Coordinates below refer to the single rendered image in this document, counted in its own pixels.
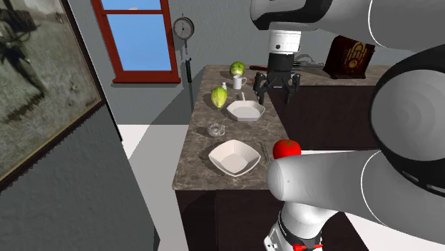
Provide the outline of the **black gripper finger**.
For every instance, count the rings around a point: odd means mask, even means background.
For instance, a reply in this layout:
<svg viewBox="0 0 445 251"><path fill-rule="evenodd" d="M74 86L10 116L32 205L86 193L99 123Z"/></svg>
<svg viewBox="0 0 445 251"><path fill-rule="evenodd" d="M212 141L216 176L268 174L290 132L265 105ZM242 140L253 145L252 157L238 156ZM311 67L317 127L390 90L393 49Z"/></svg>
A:
<svg viewBox="0 0 445 251"><path fill-rule="evenodd" d="M290 74L289 76L285 76L282 78L282 86L285 90L285 104L290 102L291 97L298 91L300 87L300 74Z"/></svg>
<svg viewBox="0 0 445 251"><path fill-rule="evenodd" d="M253 91L255 92L258 103L262 105L264 103L266 92L274 86L275 74L274 73L261 73L257 72L253 84Z"/></svg>

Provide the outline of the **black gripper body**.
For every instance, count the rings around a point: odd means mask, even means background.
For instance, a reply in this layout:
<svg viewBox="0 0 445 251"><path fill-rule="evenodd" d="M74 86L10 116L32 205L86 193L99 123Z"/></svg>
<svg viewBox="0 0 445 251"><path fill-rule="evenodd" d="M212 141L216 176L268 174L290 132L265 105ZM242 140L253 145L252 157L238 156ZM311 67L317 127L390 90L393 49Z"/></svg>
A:
<svg viewBox="0 0 445 251"><path fill-rule="evenodd" d="M269 53L267 80L269 83L287 83L291 77L295 56L293 54Z"/></svg>

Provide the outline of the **framed grey wall picture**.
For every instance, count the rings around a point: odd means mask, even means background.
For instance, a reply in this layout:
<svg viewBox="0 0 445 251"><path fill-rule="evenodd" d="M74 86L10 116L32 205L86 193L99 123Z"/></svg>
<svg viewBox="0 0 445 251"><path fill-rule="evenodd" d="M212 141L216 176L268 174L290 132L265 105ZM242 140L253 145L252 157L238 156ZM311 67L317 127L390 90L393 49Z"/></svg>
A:
<svg viewBox="0 0 445 251"><path fill-rule="evenodd" d="M68 0L0 0L0 193L105 104Z"/></svg>

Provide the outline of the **grey metal fork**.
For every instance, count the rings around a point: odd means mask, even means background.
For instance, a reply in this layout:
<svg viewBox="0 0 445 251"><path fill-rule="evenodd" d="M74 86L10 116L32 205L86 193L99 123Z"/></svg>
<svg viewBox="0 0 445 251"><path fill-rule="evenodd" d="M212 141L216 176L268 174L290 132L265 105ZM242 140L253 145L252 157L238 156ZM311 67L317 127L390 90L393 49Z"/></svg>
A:
<svg viewBox="0 0 445 251"><path fill-rule="evenodd" d="M260 141L260 145L265 156L265 160L270 164L272 161L270 160L269 154L267 152L267 147L264 142Z"/></svg>

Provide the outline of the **white square bowl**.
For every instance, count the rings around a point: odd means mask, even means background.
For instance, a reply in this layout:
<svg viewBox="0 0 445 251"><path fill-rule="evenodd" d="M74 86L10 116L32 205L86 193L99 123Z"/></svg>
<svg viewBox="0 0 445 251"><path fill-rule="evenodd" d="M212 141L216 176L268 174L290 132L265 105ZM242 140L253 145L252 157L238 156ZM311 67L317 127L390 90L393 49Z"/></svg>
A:
<svg viewBox="0 0 445 251"><path fill-rule="evenodd" d="M208 157L218 169L232 177L251 171L261 155L251 146L239 140L228 140L210 151Z"/></svg>

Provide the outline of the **red framed window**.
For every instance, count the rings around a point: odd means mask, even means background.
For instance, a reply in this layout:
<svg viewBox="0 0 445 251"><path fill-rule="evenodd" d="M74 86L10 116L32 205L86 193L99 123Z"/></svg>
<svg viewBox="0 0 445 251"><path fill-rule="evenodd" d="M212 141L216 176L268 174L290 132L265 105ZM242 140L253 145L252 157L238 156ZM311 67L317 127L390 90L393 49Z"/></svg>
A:
<svg viewBox="0 0 445 251"><path fill-rule="evenodd" d="M180 83L168 0L91 0L114 83Z"/></svg>

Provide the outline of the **red tomato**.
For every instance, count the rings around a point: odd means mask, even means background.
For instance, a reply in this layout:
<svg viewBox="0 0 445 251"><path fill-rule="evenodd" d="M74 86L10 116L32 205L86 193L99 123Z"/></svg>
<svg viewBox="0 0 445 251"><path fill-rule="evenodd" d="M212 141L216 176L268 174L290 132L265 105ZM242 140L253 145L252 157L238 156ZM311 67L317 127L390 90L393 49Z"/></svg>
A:
<svg viewBox="0 0 445 251"><path fill-rule="evenodd" d="M283 139L274 144L272 154L274 159L283 158L291 155L300 155L302 153L298 142L294 140Z"/></svg>

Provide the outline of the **round wall dial gauge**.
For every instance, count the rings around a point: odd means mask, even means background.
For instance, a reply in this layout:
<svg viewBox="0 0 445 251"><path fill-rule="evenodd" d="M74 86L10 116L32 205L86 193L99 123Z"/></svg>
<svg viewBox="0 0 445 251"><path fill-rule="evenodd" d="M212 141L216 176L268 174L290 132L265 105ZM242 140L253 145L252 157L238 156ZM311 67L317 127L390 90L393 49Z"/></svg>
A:
<svg viewBox="0 0 445 251"><path fill-rule="evenodd" d="M173 33L184 41L185 54L188 55L188 40L195 32L194 23L188 17L181 16L173 23Z"/></svg>

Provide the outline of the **brown vintage radio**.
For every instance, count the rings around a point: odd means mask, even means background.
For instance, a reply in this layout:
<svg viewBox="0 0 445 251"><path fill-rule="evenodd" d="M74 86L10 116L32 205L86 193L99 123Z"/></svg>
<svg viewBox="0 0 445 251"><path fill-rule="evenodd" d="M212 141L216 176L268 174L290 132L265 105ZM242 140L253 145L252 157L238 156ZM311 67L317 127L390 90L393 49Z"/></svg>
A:
<svg viewBox="0 0 445 251"><path fill-rule="evenodd" d="M375 45L338 35L332 41L322 70L333 79L365 79L374 52Z"/></svg>

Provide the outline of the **long green cabbage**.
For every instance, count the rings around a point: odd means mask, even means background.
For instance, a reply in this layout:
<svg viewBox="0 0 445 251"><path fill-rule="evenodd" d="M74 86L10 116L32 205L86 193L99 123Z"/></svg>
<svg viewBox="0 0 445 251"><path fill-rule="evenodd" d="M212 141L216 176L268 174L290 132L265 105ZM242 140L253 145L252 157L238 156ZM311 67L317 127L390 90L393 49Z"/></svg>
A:
<svg viewBox="0 0 445 251"><path fill-rule="evenodd" d="M216 108L222 108L227 100L227 91L223 87L214 88L211 91L210 97Z"/></svg>

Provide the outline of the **clear glass cup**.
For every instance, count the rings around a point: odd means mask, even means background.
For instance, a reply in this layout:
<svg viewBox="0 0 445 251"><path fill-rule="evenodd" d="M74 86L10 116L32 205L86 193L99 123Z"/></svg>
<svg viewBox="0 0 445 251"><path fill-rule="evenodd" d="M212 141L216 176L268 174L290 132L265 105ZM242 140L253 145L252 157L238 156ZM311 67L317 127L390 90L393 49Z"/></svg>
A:
<svg viewBox="0 0 445 251"><path fill-rule="evenodd" d="M218 123L211 123L207 127L207 132L210 137L218 138L225 134L225 126Z"/></svg>

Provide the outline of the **dark brown counter cabinet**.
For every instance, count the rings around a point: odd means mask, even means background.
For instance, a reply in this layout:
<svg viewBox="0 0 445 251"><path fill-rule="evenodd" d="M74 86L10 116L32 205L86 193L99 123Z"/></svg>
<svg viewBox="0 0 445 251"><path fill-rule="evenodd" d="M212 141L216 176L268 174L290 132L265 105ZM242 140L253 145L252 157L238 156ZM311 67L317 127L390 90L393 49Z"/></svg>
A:
<svg viewBox="0 0 445 251"><path fill-rule="evenodd" d="M369 102L383 68L373 66L365 79L331 79L316 68L301 71L302 82L288 104L282 89L265 96L265 113L256 122L234 121L217 109L210 91L230 82L226 65L208 65L173 179L189 251L265 251L263 240L277 220L282 203L267 190L267 161L281 139L296 140L304 150L372 150L376 145L367 122ZM211 123L225 126L218 138ZM240 140L257 150L260 162L234 178L224 174L208 154L227 140Z"/></svg>

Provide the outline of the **grey metal kitchen tool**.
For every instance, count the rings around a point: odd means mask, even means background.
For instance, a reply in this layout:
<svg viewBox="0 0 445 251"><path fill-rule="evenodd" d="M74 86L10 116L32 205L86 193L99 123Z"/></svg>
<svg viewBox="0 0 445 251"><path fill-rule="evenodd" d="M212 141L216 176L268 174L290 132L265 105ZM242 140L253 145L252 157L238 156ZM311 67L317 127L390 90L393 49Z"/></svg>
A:
<svg viewBox="0 0 445 251"><path fill-rule="evenodd" d="M317 63L309 54L297 55L293 62L294 67L313 67L313 68L323 68L324 63Z"/></svg>

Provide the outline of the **white mug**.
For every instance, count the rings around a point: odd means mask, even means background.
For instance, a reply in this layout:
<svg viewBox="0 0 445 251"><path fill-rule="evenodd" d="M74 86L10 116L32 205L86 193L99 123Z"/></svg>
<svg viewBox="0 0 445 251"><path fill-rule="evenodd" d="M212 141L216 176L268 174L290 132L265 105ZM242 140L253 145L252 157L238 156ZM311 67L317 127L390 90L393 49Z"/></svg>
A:
<svg viewBox="0 0 445 251"><path fill-rule="evenodd" d="M232 87L235 90L240 90L244 84L247 83L246 77L242 77L241 75L234 75L232 77Z"/></svg>

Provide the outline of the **round green cabbage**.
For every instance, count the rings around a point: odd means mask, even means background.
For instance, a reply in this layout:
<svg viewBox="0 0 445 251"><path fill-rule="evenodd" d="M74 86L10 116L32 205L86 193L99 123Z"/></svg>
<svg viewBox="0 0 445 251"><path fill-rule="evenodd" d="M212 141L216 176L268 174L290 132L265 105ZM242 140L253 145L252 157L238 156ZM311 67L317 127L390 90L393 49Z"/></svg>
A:
<svg viewBox="0 0 445 251"><path fill-rule="evenodd" d="M245 64L241 61L233 62L230 65L229 72L232 76L235 76L235 75L243 76L245 73Z"/></svg>

